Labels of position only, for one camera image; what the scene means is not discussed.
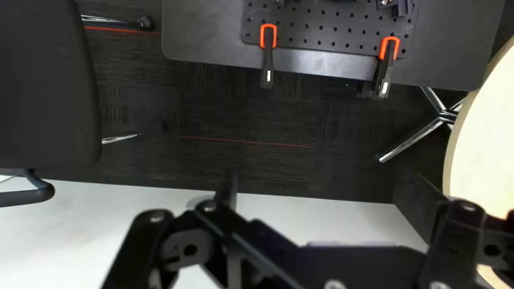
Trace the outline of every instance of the clamp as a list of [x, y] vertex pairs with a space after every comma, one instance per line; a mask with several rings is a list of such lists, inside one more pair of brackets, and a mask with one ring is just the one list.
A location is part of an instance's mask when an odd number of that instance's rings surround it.
[[398, 37], [383, 37], [378, 50], [378, 66], [374, 77], [374, 98], [385, 100], [390, 89], [390, 68], [399, 55], [401, 40]]
[[277, 28], [271, 23], [260, 26], [258, 47], [263, 50], [260, 87], [272, 89], [272, 50], [277, 42]]

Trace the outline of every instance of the black chair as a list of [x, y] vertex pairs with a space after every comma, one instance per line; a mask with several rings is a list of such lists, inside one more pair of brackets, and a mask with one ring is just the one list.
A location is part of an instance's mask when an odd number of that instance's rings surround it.
[[0, 2], [0, 167], [23, 169], [30, 191], [0, 193], [0, 207], [49, 199], [35, 169], [94, 163], [101, 146], [147, 134], [101, 140], [91, 58], [72, 0]]

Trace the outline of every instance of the white table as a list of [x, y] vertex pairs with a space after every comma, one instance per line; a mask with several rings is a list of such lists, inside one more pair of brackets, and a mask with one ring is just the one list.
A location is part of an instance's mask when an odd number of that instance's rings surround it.
[[[97, 289], [136, 214], [168, 209], [174, 215], [207, 191], [51, 182], [44, 204], [0, 209], [0, 288]], [[17, 180], [0, 190], [22, 187]], [[237, 212], [261, 219], [297, 244], [425, 244], [393, 206], [239, 195]], [[215, 288], [197, 268], [179, 272], [174, 288]]]

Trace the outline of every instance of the pegboard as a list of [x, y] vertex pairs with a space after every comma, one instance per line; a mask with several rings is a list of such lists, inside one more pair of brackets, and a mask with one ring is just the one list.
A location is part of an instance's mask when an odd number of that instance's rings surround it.
[[240, 40], [258, 45], [261, 23], [277, 26], [277, 47], [353, 55], [377, 55], [383, 37], [401, 39], [398, 58], [406, 58], [414, 34], [419, 0], [411, 13], [395, 18], [375, 0], [244, 0]]

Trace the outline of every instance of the orange clamp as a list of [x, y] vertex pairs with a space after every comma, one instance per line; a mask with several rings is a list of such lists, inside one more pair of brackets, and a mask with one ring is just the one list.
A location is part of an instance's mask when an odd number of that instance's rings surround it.
[[393, 50], [393, 60], [398, 58], [399, 55], [399, 47], [401, 47], [401, 40], [398, 37], [383, 37], [382, 44], [380, 44], [380, 52], [378, 52], [378, 60], [383, 61], [385, 60], [385, 53], [386, 53], [386, 45], [393, 44], [395, 50]]
[[271, 24], [271, 23], [264, 23], [264, 24], [260, 26], [258, 47], [260, 49], [266, 49], [264, 39], [263, 39], [266, 29], [272, 31], [272, 49], [276, 49], [277, 28], [274, 24]]

